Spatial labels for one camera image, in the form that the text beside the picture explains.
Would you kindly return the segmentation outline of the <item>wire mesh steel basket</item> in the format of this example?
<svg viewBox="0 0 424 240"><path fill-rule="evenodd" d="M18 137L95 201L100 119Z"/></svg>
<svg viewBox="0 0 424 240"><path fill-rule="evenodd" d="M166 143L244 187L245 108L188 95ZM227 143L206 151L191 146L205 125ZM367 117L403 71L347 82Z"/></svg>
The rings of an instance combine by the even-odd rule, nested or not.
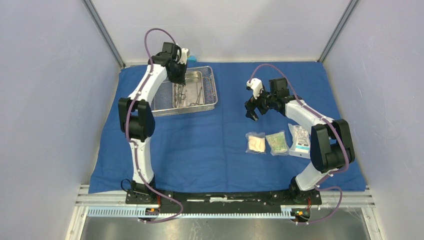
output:
<svg viewBox="0 0 424 240"><path fill-rule="evenodd" d="M210 111L218 102L218 93L211 66L188 68L185 84L165 80L152 102L154 117Z"/></svg>

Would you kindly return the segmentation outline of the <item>beige gauze packet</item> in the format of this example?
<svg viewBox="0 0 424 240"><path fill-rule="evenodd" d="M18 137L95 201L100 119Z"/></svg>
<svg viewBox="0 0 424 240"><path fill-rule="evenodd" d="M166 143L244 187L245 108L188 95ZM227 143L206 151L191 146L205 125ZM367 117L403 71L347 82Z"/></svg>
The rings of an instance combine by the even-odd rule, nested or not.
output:
<svg viewBox="0 0 424 240"><path fill-rule="evenodd" d="M266 154L266 135L264 132L248 132L246 135L247 148L249 154Z"/></svg>

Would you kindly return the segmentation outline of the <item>green printed packet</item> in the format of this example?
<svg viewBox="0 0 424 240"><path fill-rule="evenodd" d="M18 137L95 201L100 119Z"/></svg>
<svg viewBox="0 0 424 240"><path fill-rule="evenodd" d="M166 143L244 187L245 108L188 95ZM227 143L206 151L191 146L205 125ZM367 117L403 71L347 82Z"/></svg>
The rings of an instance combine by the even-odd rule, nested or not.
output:
<svg viewBox="0 0 424 240"><path fill-rule="evenodd" d="M271 148L271 155L286 156L289 154L289 147L287 145L286 135L283 130L277 133L266 135L265 139Z"/></svg>

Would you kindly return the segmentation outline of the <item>white blue box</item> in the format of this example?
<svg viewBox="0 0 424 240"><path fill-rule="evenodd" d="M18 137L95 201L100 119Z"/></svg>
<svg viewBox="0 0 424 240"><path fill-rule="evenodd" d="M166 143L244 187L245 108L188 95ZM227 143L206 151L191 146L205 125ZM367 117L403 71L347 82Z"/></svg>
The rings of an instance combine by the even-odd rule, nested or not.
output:
<svg viewBox="0 0 424 240"><path fill-rule="evenodd" d="M289 155L310 159L310 134L300 125L288 124L290 134L292 136L292 145L289 149Z"/></svg>

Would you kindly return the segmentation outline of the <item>blue surgical drape cloth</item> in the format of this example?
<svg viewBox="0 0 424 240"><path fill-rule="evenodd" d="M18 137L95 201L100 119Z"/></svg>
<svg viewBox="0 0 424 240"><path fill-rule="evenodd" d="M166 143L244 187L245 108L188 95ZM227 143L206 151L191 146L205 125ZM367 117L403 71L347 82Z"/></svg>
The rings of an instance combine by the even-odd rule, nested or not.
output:
<svg viewBox="0 0 424 240"><path fill-rule="evenodd" d="M292 144L288 124L295 124L270 110L258 121L245 117L244 103L251 92L246 82L260 63L190 62L210 66L218 102L213 110L155 117L150 155L159 189L184 192L260 192L287 189L291 179L304 170L309 159L245 152L249 132L273 134L285 131ZM328 75L320 62L273 62L293 85L297 95L322 115L341 119ZM102 130L97 163L90 177L89 194L121 190L121 181L132 179L129 143L119 126L118 100L127 97L146 72L146 66L121 70L113 104ZM348 171L327 179L322 188L338 186L344 192L366 189L366 181L355 161Z"/></svg>

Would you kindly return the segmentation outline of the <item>steel surgical scissors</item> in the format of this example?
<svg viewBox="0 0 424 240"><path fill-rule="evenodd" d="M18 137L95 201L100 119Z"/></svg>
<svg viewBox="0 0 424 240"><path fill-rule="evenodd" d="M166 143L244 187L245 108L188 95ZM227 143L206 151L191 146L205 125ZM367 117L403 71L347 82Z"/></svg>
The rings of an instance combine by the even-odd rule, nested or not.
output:
<svg viewBox="0 0 424 240"><path fill-rule="evenodd" d="M186 98L185 85L175 84L174 85L174 107L175 108L183 107L185 98Z"/></svg>

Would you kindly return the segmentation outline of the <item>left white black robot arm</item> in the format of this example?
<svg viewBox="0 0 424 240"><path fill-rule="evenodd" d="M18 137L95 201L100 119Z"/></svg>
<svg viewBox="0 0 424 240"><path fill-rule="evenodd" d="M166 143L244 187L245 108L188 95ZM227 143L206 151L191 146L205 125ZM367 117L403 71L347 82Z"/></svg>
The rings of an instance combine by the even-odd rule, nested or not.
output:
<svg viewBox="0 0 424 240"><path fill-rule="evenodd" d="M129 143L133 163L127 192L130 200L151 204L158 196L150 153L156 127L151 102L163 81L185 83L189 55L189 49L164 42L162 50L149 58L146 72L134 91L118 100L119 126Z"/></svg>

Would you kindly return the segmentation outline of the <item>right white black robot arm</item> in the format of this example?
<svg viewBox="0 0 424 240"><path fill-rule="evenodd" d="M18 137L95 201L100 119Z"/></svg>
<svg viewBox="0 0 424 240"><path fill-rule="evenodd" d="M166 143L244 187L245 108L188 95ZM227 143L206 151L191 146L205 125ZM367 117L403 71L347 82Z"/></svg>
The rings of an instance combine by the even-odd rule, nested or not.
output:
<svg viewBox="0 0 424 240"><path fill-rule="evenodd" d="M269 86L270 90L266 90L258 78L247 81L246 89L252 91L252 97L244 104L246 117L257 121L256 110L261 115L275 110L308 132L310 162L284 190L285 199L302 204L316 196L322 182L347 171L355 160L350 127L344 119L335 120L311 108L294 90L289 90L291 84L285 77L271 79Z"/></svg>

